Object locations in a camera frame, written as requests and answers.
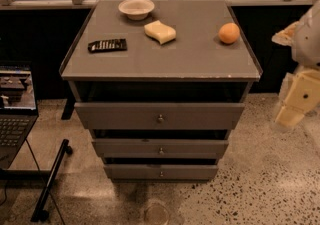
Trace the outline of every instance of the yellow sponge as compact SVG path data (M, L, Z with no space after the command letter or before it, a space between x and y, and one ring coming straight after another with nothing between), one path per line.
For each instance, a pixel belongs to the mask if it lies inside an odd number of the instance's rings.
M159 41L160 45L176 38L176 31L159 20L151 22L144 26L144 32L147 36Z

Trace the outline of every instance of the remote control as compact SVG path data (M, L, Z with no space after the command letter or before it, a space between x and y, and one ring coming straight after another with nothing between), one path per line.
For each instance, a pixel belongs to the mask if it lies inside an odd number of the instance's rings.
M127 50L127 41L125 39L107 39L98 40L88 44L90 53L111 52Z

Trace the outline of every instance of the white robot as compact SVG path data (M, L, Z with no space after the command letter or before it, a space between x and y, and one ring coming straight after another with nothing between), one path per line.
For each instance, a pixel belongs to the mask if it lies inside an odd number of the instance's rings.
M293 128L320 103L320 0L299 21L276 33L272 41L291 46L292 58L299 63L282 82L275 115L276 124Z

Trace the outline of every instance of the terrazzo floor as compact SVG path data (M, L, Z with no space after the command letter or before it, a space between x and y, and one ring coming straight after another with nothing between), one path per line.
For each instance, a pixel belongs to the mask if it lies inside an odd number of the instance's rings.
M41 169L50 169L62 139L65 156L43 224L209 225L320 224L320 117L310 112L293 130L272 123L276 94L249 94L219 171L208 182L113 183L75 112L61 120L65 100L42 100L28 141ZM10 169L35 169L26 144ZM0 202L4 199L0 184ZM39 185L8 182L0 224L32 224Z

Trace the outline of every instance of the laptop keyboard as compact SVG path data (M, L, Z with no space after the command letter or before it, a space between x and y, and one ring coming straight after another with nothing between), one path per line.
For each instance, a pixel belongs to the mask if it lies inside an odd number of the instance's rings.
M16 147L28 123L28 119L0 118L0 146Z

